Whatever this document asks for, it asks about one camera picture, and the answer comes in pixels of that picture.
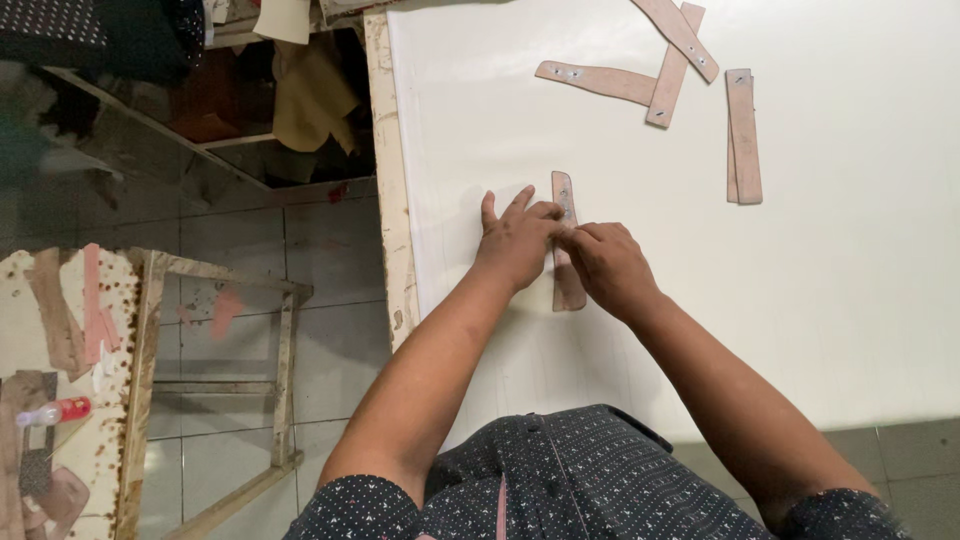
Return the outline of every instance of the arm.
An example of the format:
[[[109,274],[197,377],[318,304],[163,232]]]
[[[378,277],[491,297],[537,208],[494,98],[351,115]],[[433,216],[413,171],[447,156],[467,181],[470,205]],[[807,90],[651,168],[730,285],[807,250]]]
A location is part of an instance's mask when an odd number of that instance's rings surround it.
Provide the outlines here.
[[[543,272],[547,240],[564,210],[540,202],[524,211],[528,186],[503,216],[493,194],[481,206],[476,261],[371,385],[320,475],[318,489],[349,475],[375,475],[423,505],[426,475],[467,393],[480,355],[511,298]]]
[[[630,232],[589,223],[562,237],[584,288],[670,379],[724,466],[779,528],[806,496],[876,491],[776,388],[660,292]]]

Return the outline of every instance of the person's right hand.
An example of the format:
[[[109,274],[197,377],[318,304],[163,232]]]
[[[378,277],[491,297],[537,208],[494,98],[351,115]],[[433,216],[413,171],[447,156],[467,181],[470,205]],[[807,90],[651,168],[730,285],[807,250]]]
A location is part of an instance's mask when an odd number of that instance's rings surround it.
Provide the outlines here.
[[[619,223],[587,223],[558,236],[591,298],[628,325],[638,324],[662,298],[647,259]]]

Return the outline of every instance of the dark patterned shirt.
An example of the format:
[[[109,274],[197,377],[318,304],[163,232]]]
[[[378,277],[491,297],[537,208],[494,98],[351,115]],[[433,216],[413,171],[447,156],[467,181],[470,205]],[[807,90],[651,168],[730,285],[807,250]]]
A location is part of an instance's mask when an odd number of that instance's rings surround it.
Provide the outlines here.
[[[437,456],[423,510],[388,480],[345,477],[314,495],[286,538],[774,538],[672,450],[608,405],[501,418]],[[850,489],[804,499],[787,522],[783,538],[906,537],[884,503]]]

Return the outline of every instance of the hand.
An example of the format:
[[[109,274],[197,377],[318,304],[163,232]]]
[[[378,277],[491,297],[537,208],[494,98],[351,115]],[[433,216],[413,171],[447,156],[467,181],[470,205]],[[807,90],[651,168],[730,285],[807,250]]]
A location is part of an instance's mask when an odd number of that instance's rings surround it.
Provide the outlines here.
[[[564,229],[557,222],[564,208],[556,203],[540,201],[524,211],[534,190],[528,185],[520,191],[500,219],[493,212],[492,191],[480,205],[483,238],[471,271],[506,283],[513,294],[543,272],[547,241]]]
[[[587,223],[564,230],[561,247],[591,298],[627,325],[648,315],[662,293],[630,231],[619,223]]]

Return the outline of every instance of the plastic bottle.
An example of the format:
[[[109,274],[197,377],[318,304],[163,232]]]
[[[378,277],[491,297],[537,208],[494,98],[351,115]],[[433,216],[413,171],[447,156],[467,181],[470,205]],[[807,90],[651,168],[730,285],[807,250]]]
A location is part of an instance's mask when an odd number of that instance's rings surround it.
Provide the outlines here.
[[[50,402],[41,408],[21,412],[16,415],[16,424],[21,428],[27,426],[54,426],[60,422],[69,422],[85,417],[90,413],[88,398],[67,398]]]

